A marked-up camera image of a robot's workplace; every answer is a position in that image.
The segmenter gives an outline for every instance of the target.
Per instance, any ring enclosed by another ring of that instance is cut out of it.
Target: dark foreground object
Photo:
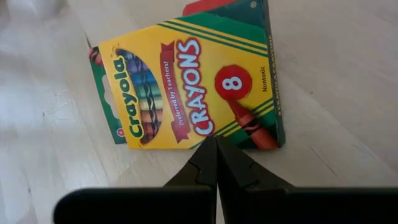
[[[62,223],[396,223],[398,189],[296,188],[225,138],[207,137],[164,187],[85,189],[59,201]]]

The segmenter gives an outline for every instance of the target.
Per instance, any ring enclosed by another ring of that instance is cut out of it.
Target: colorful crayons
[[[274,149],[278,147],[275,139],[262,127],[250,110],[233,100],[229,100],[228,104],[235,115],[236,122],[245,130],[246,134],[250,136],[259,149]]]
[[[139,57],[123,49],[116,49],[116,54],[124,57],[126,69],[139,99],[144,129],[141,144],[147,144],[156,136],[162,124],[163,101],[159,86],[148,66]]]

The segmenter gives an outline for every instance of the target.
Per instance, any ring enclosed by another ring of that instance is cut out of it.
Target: crayon box
[[[284,144],[266,0],[161,22],[99,51],[130,148],[190,149],[212,134],[256,148],[259,125]]]

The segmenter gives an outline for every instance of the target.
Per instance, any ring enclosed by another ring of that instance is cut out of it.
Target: red banner
[[[172,129],[175,139],[180,142],[188,139],[190,127],[187,114],[181,102],[178,93],[177,83],[174,74],[174,42],[169,45],[162,44],[162,52],[160,53],[160,68],[162,70],[162,79],[164,90],[166,91],[167,101],[173,113],[174,121],[172,121]]]

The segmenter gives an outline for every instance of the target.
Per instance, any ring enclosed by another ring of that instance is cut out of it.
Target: wooden floor
[[[161,186],[193,154],[113,144],[85,40],[187,2],[0,0],[0,223],[50,223],[82,187]],[[398,1],[270,2],[287,144],[250,156],[299,186],[397,186]]]

